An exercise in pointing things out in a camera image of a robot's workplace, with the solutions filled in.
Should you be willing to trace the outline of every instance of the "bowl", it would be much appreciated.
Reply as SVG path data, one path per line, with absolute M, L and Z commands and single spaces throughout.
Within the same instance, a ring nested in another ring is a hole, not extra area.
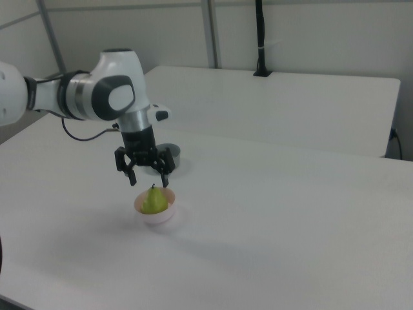
M 175 193 L 168 188 L 158 187 L 162 194 L 168 200 L 168 208 L 165 211 L 155 214 L 144 214 L 141 212 L 142 204 L 145 198 L 148 196 L 148 191 L 142 192 L 135 199 L 135 209 L 139 213 L 142 220 L 147 224 L 160 224 L 169 220 L 175 213 Z

